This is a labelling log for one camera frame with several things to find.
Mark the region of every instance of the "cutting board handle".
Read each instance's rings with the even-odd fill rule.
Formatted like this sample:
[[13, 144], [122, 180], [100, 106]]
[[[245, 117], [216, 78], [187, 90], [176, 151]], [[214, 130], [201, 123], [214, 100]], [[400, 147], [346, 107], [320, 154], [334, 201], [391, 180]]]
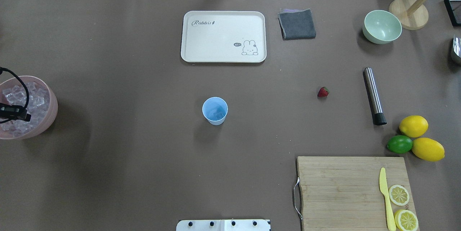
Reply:
[[299, 215], [299, 219], [303, 219], [303, 215], [301, 214], [301, 212], [299, 212], [298, 208], [296, 207], [296, 197], [295, 197], [295, 189], [296, 189], [296, 186], [299, 186], [299, 177], [296, 179], [296, 184], [295, 186], [293, 187], [293, 206], [295, 206], [295, 209], [296, 209], [296, 212], [298, 212], [298, 215]]

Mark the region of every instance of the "wooden cutting board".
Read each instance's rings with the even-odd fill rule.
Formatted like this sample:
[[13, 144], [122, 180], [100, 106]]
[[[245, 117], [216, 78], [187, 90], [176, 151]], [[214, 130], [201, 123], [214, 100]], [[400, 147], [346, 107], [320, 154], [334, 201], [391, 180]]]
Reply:
[[416, 214], [402, 157], [299, 156], [297, 166], [304, 231], [387, 231], [379, 191], [382, 167], [388, 187], [402, 185], [410, 193], [406, 206], [391, 203], [393, 213], [408, 209]]

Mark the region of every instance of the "bunny illustration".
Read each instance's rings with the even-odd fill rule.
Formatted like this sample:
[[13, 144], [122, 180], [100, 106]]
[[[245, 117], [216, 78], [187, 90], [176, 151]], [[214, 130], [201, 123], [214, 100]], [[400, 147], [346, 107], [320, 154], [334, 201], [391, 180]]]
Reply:
[[243, 43], [243, 52], [242, 55], [258, 55], [258, 48], [254, 40], [246, 40]]

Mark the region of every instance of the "gray cloth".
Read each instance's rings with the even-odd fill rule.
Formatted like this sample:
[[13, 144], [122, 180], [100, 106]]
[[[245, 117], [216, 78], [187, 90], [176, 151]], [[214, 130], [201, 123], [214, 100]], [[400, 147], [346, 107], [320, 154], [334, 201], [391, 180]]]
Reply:
[[317, 35], [310, 9], [285, 9], [278, 13], [278, 20], [285, 40], [312, 39]]

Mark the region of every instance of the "knife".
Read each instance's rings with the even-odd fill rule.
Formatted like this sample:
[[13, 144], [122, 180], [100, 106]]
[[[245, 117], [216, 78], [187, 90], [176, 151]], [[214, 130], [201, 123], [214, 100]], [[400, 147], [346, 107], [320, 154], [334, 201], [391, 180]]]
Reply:
[[387, 180], [386, 180], [386, 169], [381, 168], [379, 172], [379, 190], [384, 195], [384, 200], [386, 202], [386, 219], [387, 219], [387, 229], [390, 231], [395, 231], [395, 221], [394, 215], [392, 213], [392, 207], [390, 206], [389, 191], [387, 190]]

